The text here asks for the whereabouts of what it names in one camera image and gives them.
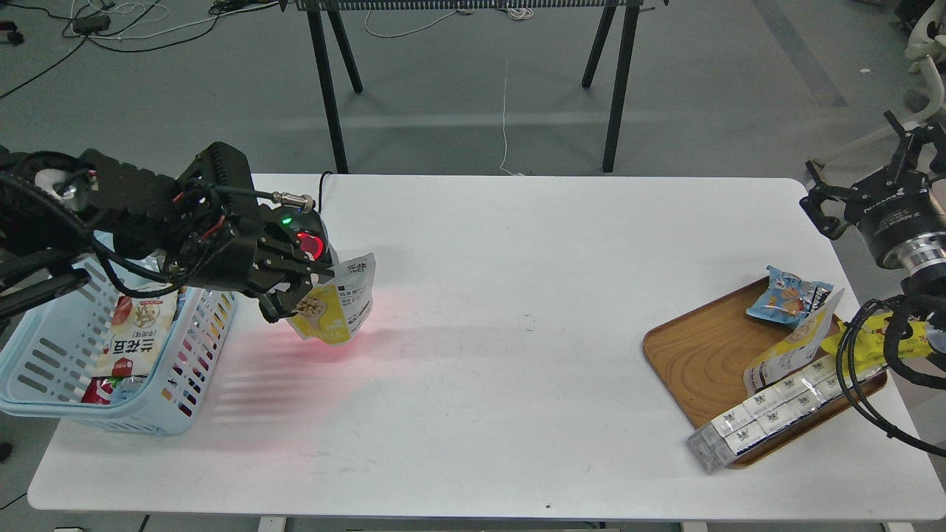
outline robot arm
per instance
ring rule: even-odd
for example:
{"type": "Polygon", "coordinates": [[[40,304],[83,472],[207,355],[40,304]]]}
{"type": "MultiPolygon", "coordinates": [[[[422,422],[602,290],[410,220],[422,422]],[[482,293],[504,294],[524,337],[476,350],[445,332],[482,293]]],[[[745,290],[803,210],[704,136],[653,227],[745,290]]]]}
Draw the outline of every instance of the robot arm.
{"type": "Polygon", "coordinates": [[[95,254],[110,281],[131,296],[195,286],[259,300],[269,322],[294,314],[311,276],[332,276],[331,247],[309,196],[254,189],[246,157],[217,142],[178,178],[120,163],[98,151],[80,157],[0,149],[0,319],[77,290],[89,274],[73,267],[95,254]],[[266,199],[280,206],[259,204],[266,199]],[[111,233],[114,248],[95,232],[111,233]],[[131,262],[152,255],[159,271],[131,262]],[[167,283],[126,287],[113,263],[167,283]],[[50,277],[10,288],[46,270],[50,277]]]}

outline connector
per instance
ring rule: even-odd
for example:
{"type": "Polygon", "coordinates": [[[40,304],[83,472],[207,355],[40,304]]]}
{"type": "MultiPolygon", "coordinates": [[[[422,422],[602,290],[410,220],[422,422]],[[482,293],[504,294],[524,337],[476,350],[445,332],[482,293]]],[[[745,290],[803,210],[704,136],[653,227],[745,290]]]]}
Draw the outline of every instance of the connector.
{"type": "Polygon", "coordinates": [[[308,194],[299,196],[297,194],[290,194],[288,192],[273,192],[272,201],[276,204],[296,207],[300,210],[300,212],[306,214],[312,212],[312,207],[315,203],[312,201],[312,196],[309,196],[308,194]]]}
{"type": "Polygon", "coordinates": [[[99,31],[105,31],[112,25],[108,15],[82,17],[72,22],[72,30],[79,35],[89,36],[99,31]]]}

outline snack bag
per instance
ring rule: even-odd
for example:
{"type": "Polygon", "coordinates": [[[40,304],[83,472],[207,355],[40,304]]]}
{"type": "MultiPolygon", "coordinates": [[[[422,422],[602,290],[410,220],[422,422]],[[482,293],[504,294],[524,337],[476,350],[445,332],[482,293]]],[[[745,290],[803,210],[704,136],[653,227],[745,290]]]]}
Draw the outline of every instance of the snack bag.
{"type": "Polygon", "coordinates": [[[112,393],[121,382],[120,377],[93,377],[85,388],[81,402],[91,404],[109,404],[112,402],[112,393]]]}
{"type": "Polygon", "coordinates": [[[843,289],[832,294],[820,309],[805,318],[784,340],[766,349],[752,361],[743,373],[745,391],[750,396],[815,358],[821,341],[831,329],[834,309],[843,294],[843,289]]]}
{"type": "MultiPolygon", "coordinates": [[[[164,285],[148,283],[138,290],[148,291],[164,285]]],[[[172,292],[161,297],[132,299],[118,297],[112,314],[109,341],[92,371],[94,377],[129,377],[147,375],[165,346],[171,324],[177,314],[178,299],[172,292]]]]}
{"type": "Polygon", "coordinates": [[[824,304],[834,286],[801,277],[769,266],[769,288],[745,313],[763,320],[783,323],[792,328],[824,304]]]}
{"type": "MultiPolygon", "coordinates": [[[[884,360],[884,338],[891,315],[893,315],[893,312],[883,312],[870,316],[861,331],[857,333],[857,338],[854,339],[854,369],[857,370],[858,374],[871,367],[886,365],[884,360]]],[[[838,325],[841,331],[821,342],[821,348],[834,356],[837,356],[841,336],[844,335],[844,331],[847,329],[847,326],[843,323],[838,325]]],[[[915,359],[925,357],[933,352],[927,341],[927,334],[931,331],[934,334],[936,332],[928,327],[926,322],[910,321],[909,325],[910,336],[900,340],[898,350],[900,358],[903,360],[915,359]]]]}
{"type": "Polygon", "coordinates": [[[353,258],[333,266],[332,271],[335,277],[309,291],[296,306],[296,315],[287,320],[303,339],[343,344],[371,313],[375,254],[353,258]]]}

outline yellow snack bag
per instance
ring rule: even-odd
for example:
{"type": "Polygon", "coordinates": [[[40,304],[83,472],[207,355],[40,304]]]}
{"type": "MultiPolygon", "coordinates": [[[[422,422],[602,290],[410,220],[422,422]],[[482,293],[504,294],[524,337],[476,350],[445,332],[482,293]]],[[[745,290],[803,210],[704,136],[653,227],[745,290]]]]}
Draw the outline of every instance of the yellow snack bag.
{"type": "MultiPolygon", "coordinates": [[[[886,334],[887,323],[893,312],[884,312],[870,316],[864,323],[861,332],[858,333],[854,341],[854,368],[860,374],[867,368],[886,365],[884,360],[884,338],[886,334]]],[[[837,334],[825,338],[821,342],[821,348],[837,356],[838,346],[841,344],[841,337],[847,327],[839,323],[841,331],[837,334]]],[[[900,340],[900,358],[902,360],[925,357],[932,352],[929,343],[926,340],[926,322],[911,321],[910,337],[900,340]]]]}

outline black cable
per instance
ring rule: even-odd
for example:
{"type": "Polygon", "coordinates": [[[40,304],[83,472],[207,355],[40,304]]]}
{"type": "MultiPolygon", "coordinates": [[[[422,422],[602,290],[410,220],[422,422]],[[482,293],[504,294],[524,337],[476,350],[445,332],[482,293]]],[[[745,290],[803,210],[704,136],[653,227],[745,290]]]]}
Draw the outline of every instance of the black cable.
{"type": "Polygon", "coordinates": [[[245,9],[253,4],[269,4],[269,0],[214,0],[214,5],[207,10],[208,15],[222,15],[231,11],[245,9]]]}
{"type": "MultiPolygon", "coordinates": [[[[946,457],[946,449],[942,449],[930,443],[927,443],[921,439],[918,439],[911,434],[908,434],[901,430],[899,427],[891,423],[888,419],[883,417],[874,407],[870,404],[870,401],[867,400],[867,395],[861,388],[860,383],[857,381],[857,370],[855,366],[854,358],[854,349],[855,343],[857,340],[857,334],[860,332],[861,328],[867,322],[867,319],[876,313],[878,310],[883,307],[888,307],[888,303],[884,301],[879,301],[872,299],[867,301],[864,306],[861,307],[854,314],[854,317],[851,319],[848,324],[847,330],[845,330],[844,335],[841,336],[841,343],[838,346],[837,358],[835,360],[835,375],[838,379],[838,383],[841,385],[841,392],[844,394],[844,397],[850,403],[850,406],[857,411],[858,414],[863,416],[867,421],[870,421],[874,426],[878,427],[884,431],[887,437],[899,439],[901,442],[917,448],[924,452],[929,452],[930,454],[936,456],[946,457]],[[844,358],[847,356],[847,366],[848,373],[850,375],[851,386],[848,389],[847,381],[844,377],[844,358]],[[851,393],[851,391],[857,394],[857,398],[851,393]]],[[[887,334],[890,334],[891,327],[888,326],[887,334]]]]}
{"type": "Polygon", "coordinates": [[[147,9],[145,9],[145,11],[144,11],[143,13],[141,13],[140,15],[138,15],[137,17],[135,17],[135,19],[134,19],[133,21],[131,21],[131,24],[129,24],[129,25],[127,25],[127,26],[125,26],[125,27],[119,29],[118,31],[113,31],[112,33],[97,33],[96,36],[97,36],[97,37],[112,37],[113,35],[118,35],[118,34],[121,33],[122,31],[125,31],[126,29],[128,29],[128,28],[130,28],[130,27],[132,27],[132,26],[134,26],[134,25],[136,25],[136,24],[138,24],[138,21],[139,21],[139,20],[145,18],[145,15],[147,15],[152,9],[154,9],[155,6],[157,6],[157,5],[160,4],[160,3],[161,3],[161,0],[154,0],[154,1],[151,3],[151,5],[148,6],[147,9]]]}
{"type": "Polygon", "coordinates": [[[178,285],[178,284],[168,285],[168,286],[165,286],[164,288],[159,288],[157,290],[151,290],[147,292],[128,288],[127,286],[125,286],[122,280],[118,278],[118,274],[115,273],[115,269],[112,267],[112,263],[110,262],[110,260],[108,260],[107,257],[105,257],[103,253],[96,250],[96,257],[98,258],[98,263],[101,264],[102,266],[102,270],[105,271],[105,276],[109,278],[109,281],[112,282],[112,284],[118,289],[119,292],[124,293],[128,297],[134,297],[135,299],[161,297],[162,295],[168,295],[169,293],[177,292],[181,288],[181,285],[178,285]]]}
{"type": "Polygon", "coordinates": [[[52,70],[53,68],[56,68],[57,66],[59,66],[62,62],[64,62],[65,60],[69,59],[70,57],[72,57],[72,54],[78,52],[79,49],[82,48],[82,45],[85,44],[86,41],[88,41],[88,40],[89,40],[88,37],[85,37],[84,39],[82,39],[82,40],[79,42],[79,44],[78,44],[75,48],[73,48],[71,52],[69,52],[69,53],[67,53],[65,56],[63,56],[62,59],[60,59],[60,60],[54,62],[54,63],[52,64],[52,66],[49,66],[49,67],[46,68],[43,72],[40,72],[39,74],[37,74],[36,76],[33,76],[33,77],[30,78],[29,80],[26,80],[26,81],[20,83],[19,85],[13,87],[12,89],[8,90],[8,91],[5,92],[3,95],[0,95],[0,99],[6,98],[6,97],[8,97],[9,95],[15,93],[16,91],[22,89],[23,87],[26,87],[27,85],[29,85],[31,82],[37,80],[40,76],[42,76],[42,75],[45,74],[46,72],[49,72],[49,71],[52,70]]]}
{"type": "Polygon", "coordinates": [[[174,42],[174,43],[168,43],[168,44],[162,44],[162,45],[160,45],[160,46],[154,46],[154,47],[152,47],[152,48],[139,48],[139,49],[136,49],[136,50],[123,50],[123,49],[121,49],[121,48],[112,48],[111,46],[106,46],[105,44],[102,44],[102,43],[100,43],[99,41],[92,41],[92,44],[98,46],[99,48],[104,48],[104,49],[106,49],[106,50],[110,50],[110,51],[118,52],[118,53],[122,53],[122,54],[139,54],[139,53],[143,53],[143,52],[153,52],[153,51],[155,51],[155,50],[161,50],[161,49],[164,49],[164,48],[170,48],[170,47],[176,46],[176,45],[178,45],[178,44],[190,43],[191,41],[197,40],[197,39],[199,39],[200,37],[203,37],[204,35],[210,33],[210,32],[214,29],[214,26],[217,25],[217,21],[218,21],[218,20],[220,20],[220,16],[219,16],[219,15],[217,15],[216,17],[214,17],[214,22],[210,25],[210,27],[209,27],[208,29],[206,29],[206,30],[204,31],[204,33],[201,33],[201,34],[199,34],[199,35],[195,35],[195,36],[193,36],[193,37],[188,37],[187,39],[182,39],[182,40],[176,41],[176,42],[174,42]]]}
{"type": "Polygon", "coordinates": [[[20,496],[19,496],[19,497],[17,497],[16,499],[13,499],[12,501],[10,501],[10,502],[8,502],[8,503],[6,503],[5,505],[3,505],[3,507],[0,507],[0,511],[2,511],[2,510],[5,510],[5,509],[7,509],[7,508],[9,508],[10,506],[12,506],[12,505],[13,505],[13,503],[15,503],[15,502],[17,502],[17,501],[19,501],[20,499],[23,499],[24,497],[26,497],[26,494],[25,494],[25,493],[24,493],[24,494],[22,494],[22,495],[20,495],[20,496]]]}
{"type": "Polygon", "coordinates": [[[319,178],[319,207],[315,209],[319,214],[322,214],[322,208],[324,206],[322,205],[322,185],[325,183],[325,176],[331,173],[334,172],[332,172],[332,170],[326,170],[322,172],[322,177],[319,178]]]}
{"type": "MultiPolygon", "coordinates": [[[[38,204],[39,206],[43,207],[48,214],[50,214],[54,218],[57,218],[69,229],[72,229],[73,233],[75,233],[76,235],[76,238],[79,239],[80,242],[84,241],[88,245],[92,246],[93,250],[96,252],[96,256],[99,258],[99,261],[102,261],[103,256],[105,257],[105,260],[102,262],[102,268],[106,271],[105,272],[106,274],[109,272],[109,270],[112,267],[109,261],[109,259],[111,259],[112,261],[120,264],[122,267],[132,272],[133,274],[138,274],[144,277],[145,279],[149,279],[149,280],[157,281],[157,282],[167,282],[166,277],[158,274],[157,272],[153,272],[152,270],[149,270],[147,268],[144,268],[142,266],[139,266],[138,264],[131,262],[130,260],[120,256],[116,252],[109,249],[105,244],[99,242],[97,239],[95,239],[91,235],[91,231],[89,230],[89,228],[86,227],[84,223],[82,223],[82,220],[80,220],[79,217],[76,216],[74,212],[65,208],[62,204],[54,200],[51,196],[49,196],[42,190],[35,187],[33,184],[30,184],[17,177],[14,177],[13,175],[8,174],[7,172],[0,172],[0,185],[6,185],[9,188],[13,188],[20,194],[27,196],[33,203],[38,204]]],[[[115,279],[118,279],[118,276],[114,274],[114,270],[112,270],[112,274],[115,279]]],[[[115,287],[119,289],[120,292],[122,291],[123,288],[125,288],[125,286],[121,284],[120,279],[119,279],[118,284],[115,287]]]]}
{"type": "Polygon", "coordinates": [[[217,192],[222,192],[224,194],[232,194],[235,196],[254,196],[256,198],[270,200],[271,202],[275,201],[275,199],[272,197],[272,192],[263,192],[261,190],[251,190],[249,188],[239,188],[236,186],[222,186],[222,185],[211,185],[208,188],[213,188],[217,192]]]}
{"type": "MultiPolygon", "coordinates": [[[[277,3],[270,3],[270,4],[266,4],[266,5],[264,5],[264,6],[260,6],[260,7],[258,7],[258,8],[247,9],[246,11],[243,11],[243,12],[244,12],[244,13],[252,13],[252,12],[254,12],[254,11],[260,11],[260,10],[262,10],[262,9],[275,8],[275,7],[278,6],[278,5],[279,5],[279,4],[277,4],[277,3]]],[[[164,48],[170,48],[171,46],[176,46],[176,45],[178,45],[178,44],[189,43],[189,42],[191,42],[191,41],[194,41],[194,40],[196,40],[196,39],[199,39],[200,37],[203,37],[204,35],[210,33],[210,32],[214,29],[214,27],[217,25],[217,22],[220,20],[220,17],[223,16],[224,14],[226,14],[226,13],[221,13],[221,14],[217,15],[216,17],[214,17],[214,22],[210,25],[210,27],[209,27],[208,29],[206,29],[206,30],[204,31],[204,33],[201,33],[201,34],[199,34],[199,35],[195,35],[194,37],[188,37],[187,39],[181,39],[180,41],[175,41],[174,43],[162,44],[162,45],[160,45],[160,46],[154,46],[154,47],[151,47],[151,48],[138,48],[138,49],[134,49],[134,50],[123,50],[123,49],[121,49],[121,48],[112,48],[111,46],[106,46],[105,44],[102,44],[102,43],[100,43],[99,41],[96,41],[96,40],[92,40],[92,44],[98,46],[99,48],[102,48],[102,49],[105,49],[105,50],[109,50],[109,51],[113,51],[113,52],[122,53],[122,54],[138,54],[138,53],[143,53],[143,52],[153,52],[153,51],[155,51],[155,50],[161,50],[161,49],[164,49],[164,48]]]]}
{"type": "Polygon", "coordinates": [[[67,20],[67,21],[72,22],[72,19],[71,19],[71,18],[69,18],[69,17],[63,17],[63,16],[60,16],[60,15],[54,15],[54,14],[52,14],[51,12],[49,12],[49,9],[46,9],[46,8],[38,8],[38,7],[36,7],[36,6],[21,6],[21,5],[19,5],[19,4],[11,4],[11,3],[8,2],[7,0],[0,0],[0,4],[3,4],[3,5],[5,5],[5,6],[10,6],[11,8],[35,9],[35,10],[37,10],[37,11],[43,11],[43,12],[45,12],[45,13],[46,13],[46,16],[49,17],[49,18],[57,19],[57,20],[67,20]]]}

